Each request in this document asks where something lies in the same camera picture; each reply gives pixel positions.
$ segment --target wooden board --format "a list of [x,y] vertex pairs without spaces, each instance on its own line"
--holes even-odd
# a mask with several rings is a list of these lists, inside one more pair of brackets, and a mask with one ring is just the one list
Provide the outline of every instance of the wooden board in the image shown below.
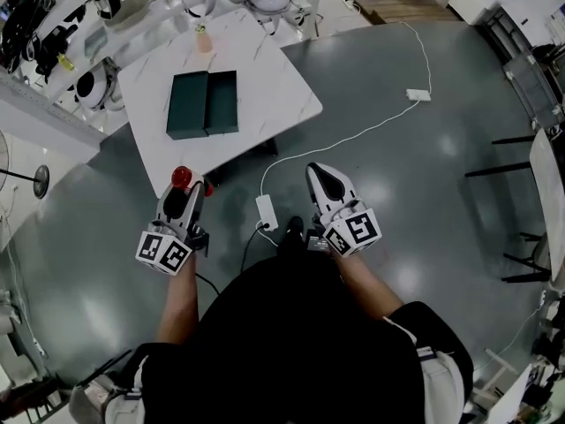
[[355,0],[355,3],[373,25],[414,20],[459,20],[435,0]]

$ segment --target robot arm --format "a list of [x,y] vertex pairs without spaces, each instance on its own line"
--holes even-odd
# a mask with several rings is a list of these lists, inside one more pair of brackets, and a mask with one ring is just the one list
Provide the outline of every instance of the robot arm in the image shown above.
[[169,275],[176,275],[193,251],[205,249],[209,235],[199,225],[204,198],[213,187],[184,166],[175,169],[171,183],[157,204],[155,219],[139,242],[136,259]]
[[322,163],[309,163],[306,182],[318,207],[314,224],[323,227],[324,239],[343,258],[368,248],[382,237],[373,210],[366,207],[343,173]]

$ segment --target apriltag cube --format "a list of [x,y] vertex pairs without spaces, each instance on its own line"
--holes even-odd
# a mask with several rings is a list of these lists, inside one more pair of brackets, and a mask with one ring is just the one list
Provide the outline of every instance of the apriltag cube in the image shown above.
[[143,231],[135,259],[152,269],[175,276],[192,250],[174,236]]
[[343,258],[368,248],[381,237],[371,208],[331,222],[324,232],[324,239]]

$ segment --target fan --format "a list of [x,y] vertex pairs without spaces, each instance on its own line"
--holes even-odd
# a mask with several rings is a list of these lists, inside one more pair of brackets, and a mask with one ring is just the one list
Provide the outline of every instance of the fan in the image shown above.
[[8,152],[8,145],[6,144],[4,134],[0,132],[0,190],[4,188],[7,175],[15,178],[31,180],[34,183],[34,195],[39,199],[45,196],[45,193],[47,193],[47,189],[49,188],[49,168],[47,168],[47,165],[40,166],[35,172],[35,176],[33,178],[8,171],[9,166],[10,153]]

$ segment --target dark green open box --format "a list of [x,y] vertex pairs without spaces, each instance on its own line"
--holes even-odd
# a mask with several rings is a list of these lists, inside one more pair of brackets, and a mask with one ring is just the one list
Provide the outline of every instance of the dark green open box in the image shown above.
[[237,73],[189,72],[173,78],[167,134],[173,140],[237,132]]

